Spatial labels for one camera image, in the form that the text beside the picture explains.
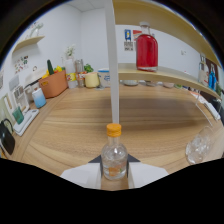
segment red bottle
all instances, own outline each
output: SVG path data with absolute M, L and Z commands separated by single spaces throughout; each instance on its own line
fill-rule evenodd
M 140 22 L 142 34 L 136 40 L 136 66 L 138 70 L 156 72 L 158 68 L 158 43 L 150 35 L 149 23 Z

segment wooden shelf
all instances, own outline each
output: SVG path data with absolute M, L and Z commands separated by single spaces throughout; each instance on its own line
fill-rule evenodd
M 32 38 L 29 38 L 29 39 L 26 39 L 26 40 L 23 40 L 23 41 L 20 41 L 15 49 L 13 50 L 14 51 L 17 51 L 23 47 L 26 47 L 28 45 L 31 45 L 31 44 L 36 44 L 37 42 L 39 42 L 41 39 L 43 39 L 44 36 L 38 36 L 38 37 L 32 37 Z
M 182 19 L 168 8 L 140 0 L 113 0 L 113 7 L 116 25 L 139 26 L 139 22 L 147 21 L 152 29 L 182 40 L 222 67 L 210 44 L 199 31 L 190 22 Z
M 221 97 L 215 91 L 199 83 L 195 77 L 174 69 L 159 66 L 157 72 L 146 72 L 137 70 L 135 63 L 120 63 L 118 64 L 118 74 L 119 80 L 147 80 L 189 86 L 221 100 Z

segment red liquid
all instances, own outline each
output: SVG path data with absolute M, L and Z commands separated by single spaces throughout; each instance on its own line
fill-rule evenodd
M 158 67 L 158 43 L 153 36 L 140 35 L 136 40 L 136 66 L 139 70 L 156 71 Z

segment cabinet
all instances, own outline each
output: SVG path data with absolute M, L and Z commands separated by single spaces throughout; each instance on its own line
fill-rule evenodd
M 174 82 L 196 88 L 220 99 L 216 92 L 203 86 L 196 78 L 183 72 L 161 67 L 156 73 L 143 72 L 136 70 L 135 64 L 117 63 L 115 25 L 138 26 L 140 21 L 150 21 L 151 28 L 184 41 L 198 52 L 203 52 L 208 59 L 220 66 L 209 43 L 188 21 L 166 7 L 140 0 L 105 0 L 105 15 L 111 75 L 112 120 L 114 123 L 119 123 L 119 79 Z
M 26 40 L 23 40 L 23 41 L 20 41 L 17 43 L 16 47 L 14 48 L 13 52 L 23 48 L 23 47 L 26 47 L 28 45 L 31 45 L 31 44 L 36 44 L 37 42 L 39 42 L 41 39 L 43 39 L 44 36 L 37 36 L 37 37 L 31 37 L 29 39 L 26 39 Z

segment white tray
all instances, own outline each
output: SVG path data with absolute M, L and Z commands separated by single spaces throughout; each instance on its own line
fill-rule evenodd
M 13 129 L 15 130 L 16 134 L 22 136 L 27 127 L 30 125 L 30 123 L 33 121 L 33 119 L 37 116 L 38 113 L 39 113 L 38 109 L 27 111 L 27 113 L 24 115 L 23 122 L 21 124 L 16 123 L 13 126 Z

